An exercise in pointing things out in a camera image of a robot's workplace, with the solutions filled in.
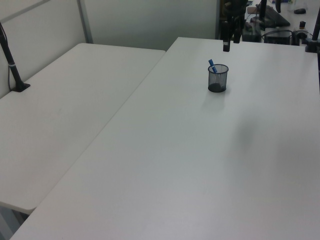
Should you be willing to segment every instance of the white tabletop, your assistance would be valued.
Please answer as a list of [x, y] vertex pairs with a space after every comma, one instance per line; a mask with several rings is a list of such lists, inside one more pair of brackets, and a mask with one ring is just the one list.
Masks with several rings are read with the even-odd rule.
[[31, 213], [164, 51], [79, 44], [0, 100], [0, 206]]
[[319, 239], [317, 55], [222, 50], [178, 38], [12, 240]]

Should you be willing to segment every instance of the pen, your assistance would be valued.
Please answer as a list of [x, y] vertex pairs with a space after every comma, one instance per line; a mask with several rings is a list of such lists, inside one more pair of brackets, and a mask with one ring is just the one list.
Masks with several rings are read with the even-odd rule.
[[216, 69], [216, 67], [214, 65], [214, 61], [212, 61], [212, 59], [209, 60], [209, 64], [210, 64], [210, 66], [212, 68], [212, 71], [216, 74], [218, 71], [217, 71], [217, 69]]

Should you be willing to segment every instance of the cable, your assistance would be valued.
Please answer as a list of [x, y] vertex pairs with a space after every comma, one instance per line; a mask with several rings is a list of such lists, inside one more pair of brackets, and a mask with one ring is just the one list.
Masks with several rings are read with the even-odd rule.
[[263, 37], [265, 37], [267, 35], [280, 33], [280, 32], [290, 32], [291, 34], [293, 33], [291, 30], [275, 30], [275, 31], [267, 32], [267, 33], [263, 34], [261, 37], [263, 38]]
[[9, 91], [11, 92], [11, 87], [10, 87], [10, 67], [8, 66], [8, 87]]

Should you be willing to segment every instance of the mesh pen holder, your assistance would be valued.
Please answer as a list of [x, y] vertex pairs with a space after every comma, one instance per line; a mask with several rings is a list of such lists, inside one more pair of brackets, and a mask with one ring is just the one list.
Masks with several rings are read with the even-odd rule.
[[229, 68], [223, 64], [214, 64], [216, 69], [214, 73], [212, 67], [208, 67], [209, 71], [209, 86], [208, 89], [214, 93], [222, 93], [227, 89], [227, 75]]

